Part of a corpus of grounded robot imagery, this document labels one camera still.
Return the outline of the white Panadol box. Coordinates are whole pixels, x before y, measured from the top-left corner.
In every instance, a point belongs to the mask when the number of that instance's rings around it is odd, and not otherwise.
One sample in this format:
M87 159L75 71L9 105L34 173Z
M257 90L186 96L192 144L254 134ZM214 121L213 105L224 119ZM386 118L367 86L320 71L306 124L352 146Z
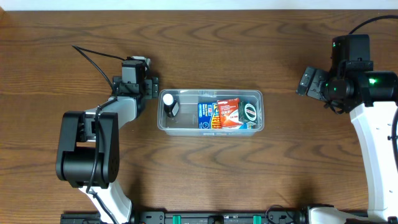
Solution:
M151 59L146 58L144 56L132 56L131 58L133 60L139 60L139 61L143 62L146 67L146 70L150 69Z

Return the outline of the dark bottle white cap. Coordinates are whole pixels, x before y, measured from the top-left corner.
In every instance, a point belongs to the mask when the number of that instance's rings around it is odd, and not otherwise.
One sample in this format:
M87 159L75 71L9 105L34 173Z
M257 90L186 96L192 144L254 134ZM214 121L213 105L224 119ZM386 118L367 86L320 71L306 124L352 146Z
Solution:
M177 115L179 111L178 101L170 94L167 93L162 97L164 104L164 111L169 118L173 118Z

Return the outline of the green round-logo small box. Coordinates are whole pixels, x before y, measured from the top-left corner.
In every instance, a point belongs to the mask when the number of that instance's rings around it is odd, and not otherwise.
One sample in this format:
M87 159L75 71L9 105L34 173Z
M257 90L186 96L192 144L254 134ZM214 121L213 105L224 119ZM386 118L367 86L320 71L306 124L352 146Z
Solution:
M247 125L254 126L257 124L257 110L254 105L248 101L239 102L239 121Z

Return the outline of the blue Kool Fever box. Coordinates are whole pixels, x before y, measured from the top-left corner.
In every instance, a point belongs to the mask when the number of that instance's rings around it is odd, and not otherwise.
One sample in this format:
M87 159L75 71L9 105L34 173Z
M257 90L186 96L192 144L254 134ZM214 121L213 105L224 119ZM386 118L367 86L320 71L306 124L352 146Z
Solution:
M236 126L223 126L217 103L198 104L198 127L200 129L254 129L252 122L239 123Z

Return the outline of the red white packet box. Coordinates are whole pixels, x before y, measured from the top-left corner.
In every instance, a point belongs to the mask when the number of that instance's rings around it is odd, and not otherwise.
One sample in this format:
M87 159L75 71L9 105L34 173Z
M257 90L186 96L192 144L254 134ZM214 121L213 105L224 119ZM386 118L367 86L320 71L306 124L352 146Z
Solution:
M239 98L217 101L222 128L236 128L242 125L239 120Z

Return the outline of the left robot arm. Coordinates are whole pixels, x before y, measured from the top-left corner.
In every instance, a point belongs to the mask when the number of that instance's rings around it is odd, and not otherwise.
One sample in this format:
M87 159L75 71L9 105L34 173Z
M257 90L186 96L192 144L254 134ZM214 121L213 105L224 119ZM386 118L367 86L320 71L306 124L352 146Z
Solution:
M159 79L134 83L114 77L116 94L86 111L67 111L62 118L55 170L87 195L97 213L65 213L61 223L139 223L140 217L116 177L119 172L119 130L135 120L145 101L159 95Z

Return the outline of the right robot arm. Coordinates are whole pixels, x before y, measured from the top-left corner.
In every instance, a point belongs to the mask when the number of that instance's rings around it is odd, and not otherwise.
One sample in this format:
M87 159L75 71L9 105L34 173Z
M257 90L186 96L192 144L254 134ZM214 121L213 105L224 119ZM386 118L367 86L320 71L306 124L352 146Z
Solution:
M348 113L361 146L368 185L365 215L330 205L308 207L307 223L397 223L397 75L375 71L367 34L333 38L329 71L307 67L296 93Z

